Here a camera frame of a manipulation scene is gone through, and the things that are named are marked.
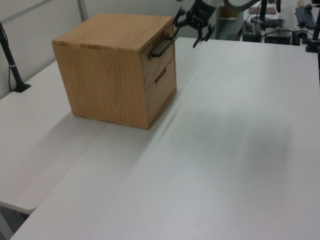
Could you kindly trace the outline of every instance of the keyboard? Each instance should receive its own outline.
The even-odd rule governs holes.
[[[301,22],[305,22],[305,27],[310,30],[314,30],[316,26],[316,21],[312,15],[311,10],[296,7],[295,8],[296,18],[298,20],[298,26]]]

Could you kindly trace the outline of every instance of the black metal handle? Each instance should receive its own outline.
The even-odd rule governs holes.
[[[170,48],[170,46],[175,42],[175,38],[172,36],[168,36],[167,40],[169,40],[169,42],[164,46],[164,48],[162,48],[162,50],[160,52],[157,52],[157,53],[152,52],[151,53],[152,58],[161,57]]]

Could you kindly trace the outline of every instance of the wood grain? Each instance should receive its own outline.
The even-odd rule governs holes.
[[[172,16],[99,13],[52,44],[141,53],[172,22]]]
[[[141,53],[144,88],[147,91],[153,84],[153,81],[159,76],[161,71],[168,65],[171,59],[174,58],[174,46],[172,45],[161,57],[153,57],[150,59],[150,53],[157,47],[158,44],[166,37],[172,37],[174,34],[174,26],[169,25],[159,37],[149,44]]]
[[[75,116],[147,129],[139,54],[53,46]]]
[[[145,92],[148,119],[151,124],[169,96],[176,89],[175,60],[166,66],[164,75]]]

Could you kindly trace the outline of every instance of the drawer handle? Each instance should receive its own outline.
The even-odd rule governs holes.
[[[162,78],[162,76],[166,73],[167,68],[165,67],[162,72],[160,72],[159,76],[154,80],[154,84],[157,84],[157,82]]]
[[[175,38],[172,36],[168,36],[167,39],[165,41],[169,41],[160,52],[152,52],[151,53],[151,57],[152,58],[159,58],[161,57],[163,54],[165,54],[165,52],[170,48],[170,46],[175,42]]]

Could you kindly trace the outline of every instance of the drawer slot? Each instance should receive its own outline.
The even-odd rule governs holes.
[[[157,82],[160,80],[160,78],[162,78],[162,76],[166,73],[166,71],[167,71],[167,67],[165,67],[160,73],[160,75],[154,80],[154,84],[157,84]]]

